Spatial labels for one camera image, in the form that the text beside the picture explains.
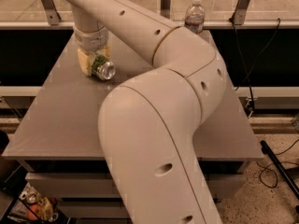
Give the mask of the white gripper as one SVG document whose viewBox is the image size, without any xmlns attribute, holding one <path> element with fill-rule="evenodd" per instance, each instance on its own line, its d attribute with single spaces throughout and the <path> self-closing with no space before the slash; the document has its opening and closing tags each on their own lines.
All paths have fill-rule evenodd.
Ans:
<svg viewBox="0 0 299 224">
<path fill-rule="evenodd" d="M 109 38 L 108 30 L 103 27 L 95 32 L 82 32 L 74 27 L 74 34 L 75 40 L 80 46 L 77 51 L 80 68 L 86 76 L 90 76 L 94 61 L 93 54 L 90 51 L 101 49 L 102 60 L 105 62 L 110 60 L 110 47 L 106 45 Z"/>
</svg>

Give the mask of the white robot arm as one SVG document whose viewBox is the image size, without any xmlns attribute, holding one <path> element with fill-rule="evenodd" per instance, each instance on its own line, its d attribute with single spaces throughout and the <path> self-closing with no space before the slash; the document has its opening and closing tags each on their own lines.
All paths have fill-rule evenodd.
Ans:
<svg viewBox="0 0 299 224">
<path fill-rule="evenodd" d="M 152 70 L 110 92 L 98 133 L 134 224 L 222 224 L 193 147 L 228 81 L 203 38 L 128 0 L 66 0 L 94 17 Z"/>
</svg>

